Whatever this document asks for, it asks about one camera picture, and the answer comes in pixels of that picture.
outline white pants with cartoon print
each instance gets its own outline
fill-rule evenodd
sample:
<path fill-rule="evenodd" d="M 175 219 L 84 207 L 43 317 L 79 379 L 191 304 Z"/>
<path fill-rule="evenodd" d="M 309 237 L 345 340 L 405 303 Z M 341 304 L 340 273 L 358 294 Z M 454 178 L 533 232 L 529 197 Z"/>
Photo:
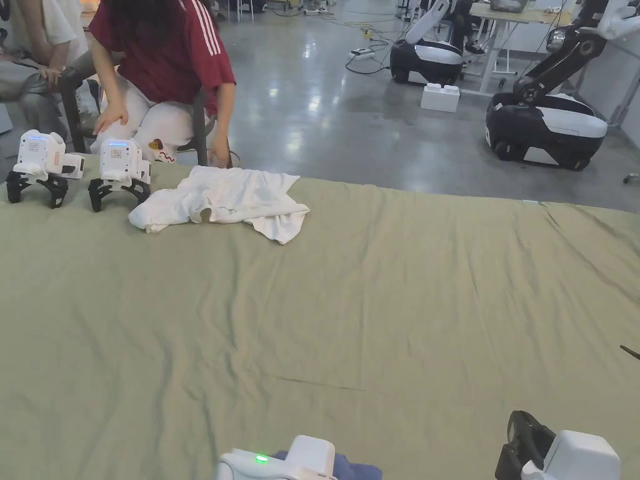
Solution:
<path fill-rule="evenodd" d="M 178 102 L 154 103 L 126 78 L 117 75 L 117 79 L 129 121 L 126 125 L 117 121 L 98 134 L 91 146 L 91 153 L 99 155 L 102 142 L 108 138 L 132 138 L 142 148 L 145 160 L 175 162 L 178 147 L 186 145 L 193 137 L 193 107 Z M 105 99 L 102 111 L 106 106 Z"/>

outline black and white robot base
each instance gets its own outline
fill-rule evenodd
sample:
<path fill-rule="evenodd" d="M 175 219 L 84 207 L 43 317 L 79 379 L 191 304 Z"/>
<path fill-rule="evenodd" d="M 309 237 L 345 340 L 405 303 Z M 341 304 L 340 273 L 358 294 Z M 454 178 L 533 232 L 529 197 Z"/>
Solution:
<path fill-rule="evenodd" d="M 523 161 L 534 147 L 547 152 L 560 167 L 579 171 L 600 148 L 607 123 L 564 94 L 546 95 L 531 106 L 514 93 L 498 93 L 487 109 L 485 133 L 500 160 Z"/>
<path fill-rule="evenodd" d="M 391 47 L 389 67 L 398 83 L 408 82 L 415 72 L 425 83 L 452 85 L 462 72 L 462 53 L 446 42 L 421 39 L 412 45 L 400 40 Z"/>

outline sneaker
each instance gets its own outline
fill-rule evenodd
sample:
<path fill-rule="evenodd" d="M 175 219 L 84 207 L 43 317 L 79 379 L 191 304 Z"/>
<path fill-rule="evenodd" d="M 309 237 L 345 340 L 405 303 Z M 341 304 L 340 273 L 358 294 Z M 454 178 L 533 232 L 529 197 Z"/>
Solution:
<path fill-rule="evenodd" d="M 473 42 L 467 42 L 467 44 L 465 45 L 465 50 L 467 52 L 471 52 L 474 55 L 484 55 L 484 50 L 482 50 L 482 47 L 477 40 L 474 40 Z"/>

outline hand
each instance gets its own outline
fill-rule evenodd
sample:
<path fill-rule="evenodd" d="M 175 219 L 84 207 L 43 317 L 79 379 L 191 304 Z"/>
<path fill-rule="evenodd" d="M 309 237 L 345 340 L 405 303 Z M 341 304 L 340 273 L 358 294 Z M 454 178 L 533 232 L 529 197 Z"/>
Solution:
<path fill-rule="evenodd" d="M 41 68 L 40 75 L 42 78 L 47 79 L 47 84 L 50 90 L 55 90 L 58 87 L 58 80 L 62 71 L 56 68 Z"/>
<path fill-rule="evenodd" d="M 127 125 L 129 121 L 129 113 L 123 102 L 109 102 L 105 111 L 103 111 L 95 123 L 93 134 L 104 132 L 112 123 L 120 120 L 122 125 Z"/>
<path fill-rule="evenodd" d="M 227 135 L 222 133 L 220 130 L 216 132 L 213 140 L 211 140 L 211 147 L 209 149 L 209 165 L 217 166 L 218 168 L 231 167 L 229 140 L 227 139 Z"/>

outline long black hair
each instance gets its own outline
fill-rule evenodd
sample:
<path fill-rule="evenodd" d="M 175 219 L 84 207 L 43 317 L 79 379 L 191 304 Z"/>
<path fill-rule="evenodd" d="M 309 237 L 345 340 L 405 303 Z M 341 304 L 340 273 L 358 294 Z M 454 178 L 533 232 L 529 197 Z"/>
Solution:
<path fill-rule="evenodd" d="M 123 42 L 141 40 L 144 42 L 162 42 L 166 33 L 173 28 L 175 7 L 179 2 L 189 0 L 102 0 L 109 9 L 111 27 Z M 211 20 L 209 0 L 196 0 L 205 6 Z"/>

